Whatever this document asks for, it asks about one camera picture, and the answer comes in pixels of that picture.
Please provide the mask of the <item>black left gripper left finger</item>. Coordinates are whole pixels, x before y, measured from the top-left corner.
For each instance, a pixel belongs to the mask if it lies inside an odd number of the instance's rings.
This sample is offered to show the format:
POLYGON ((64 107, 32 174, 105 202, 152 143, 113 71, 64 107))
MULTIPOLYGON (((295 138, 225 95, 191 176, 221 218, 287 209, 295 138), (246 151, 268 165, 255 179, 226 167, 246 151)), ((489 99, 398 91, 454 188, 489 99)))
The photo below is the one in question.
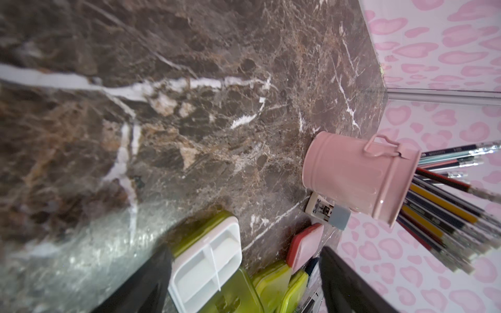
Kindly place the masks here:
POLYGON ((172 274, 173 255, 165 246, 94 312, 162 312, 172 274))

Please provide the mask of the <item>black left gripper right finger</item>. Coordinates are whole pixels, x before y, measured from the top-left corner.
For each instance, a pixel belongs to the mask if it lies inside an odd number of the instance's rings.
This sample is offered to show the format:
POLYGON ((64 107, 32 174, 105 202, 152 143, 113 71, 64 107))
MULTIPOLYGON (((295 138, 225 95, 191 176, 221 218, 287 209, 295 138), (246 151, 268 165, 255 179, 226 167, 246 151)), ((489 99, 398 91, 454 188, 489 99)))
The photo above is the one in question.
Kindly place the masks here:
POLYGON ((398 313, 328 246, 320 252, 319 267, 328 312, 398 313))

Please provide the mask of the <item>pink red rectangular pillbox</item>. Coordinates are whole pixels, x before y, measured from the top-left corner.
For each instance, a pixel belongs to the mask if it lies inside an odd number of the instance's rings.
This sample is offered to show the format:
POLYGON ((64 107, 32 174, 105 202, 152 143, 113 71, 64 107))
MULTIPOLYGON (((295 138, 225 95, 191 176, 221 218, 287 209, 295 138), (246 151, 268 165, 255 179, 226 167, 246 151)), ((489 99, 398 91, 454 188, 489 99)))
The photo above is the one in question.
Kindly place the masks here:
POLYGON ((286 263, 292 273, 298 272, 317 252, 324 225, 316 223, 293 237, 288 250, 286 263))

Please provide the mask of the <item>green pillbox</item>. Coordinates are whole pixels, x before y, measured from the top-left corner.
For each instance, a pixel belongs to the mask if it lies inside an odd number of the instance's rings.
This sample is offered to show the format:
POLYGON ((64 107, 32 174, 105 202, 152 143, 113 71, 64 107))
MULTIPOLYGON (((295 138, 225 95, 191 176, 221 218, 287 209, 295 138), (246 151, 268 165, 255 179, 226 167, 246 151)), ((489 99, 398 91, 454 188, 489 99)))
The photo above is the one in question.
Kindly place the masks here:
POLYGON ((267 266, 252 277, 253 286, 264 312, 275 312, 279 308, 291 276, 292 269, 281 260, 267 266))
POLYGON ((221 211, 173 249, 168 286, 178 312, 263 312, 241 267, 240 224, 221 211))
POLYGON ((293 313, 296 311, 307 289, 308 280, 309 275, 304 270, 299 270, 292 276, 288 284, 288 289, 278 308, 278 313, 293 313))

